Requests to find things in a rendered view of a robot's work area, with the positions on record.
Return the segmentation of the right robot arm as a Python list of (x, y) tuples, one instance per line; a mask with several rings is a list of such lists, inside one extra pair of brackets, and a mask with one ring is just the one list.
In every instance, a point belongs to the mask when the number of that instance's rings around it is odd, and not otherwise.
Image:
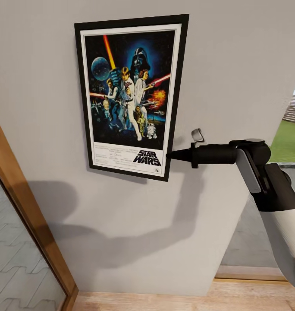
[(198, 164), (236, 163), (263, 220), (277, 266), (295, 288), (295, 192), (291, 178), (277, 163), (267, 164), (271, 151), (265, 140), (231, 140), (207, 144), (201, 128), (191, 132), (189, 149), (172, 151), (167, 158)]

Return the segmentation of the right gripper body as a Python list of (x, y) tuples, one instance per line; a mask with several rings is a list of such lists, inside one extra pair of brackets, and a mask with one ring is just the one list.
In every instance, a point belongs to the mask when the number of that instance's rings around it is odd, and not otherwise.
[(198, 168), (198, 164), (219, 164), (220, 157), (221, 151), (218, 144), (195, 147), (195, 143), (191, 143), (192, 168)]

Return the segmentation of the poster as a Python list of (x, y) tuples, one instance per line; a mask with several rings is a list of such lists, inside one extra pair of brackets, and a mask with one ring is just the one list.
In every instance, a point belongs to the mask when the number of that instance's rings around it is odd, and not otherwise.
[(188, 21), (74, 23), (89, 168), (168, 182)]

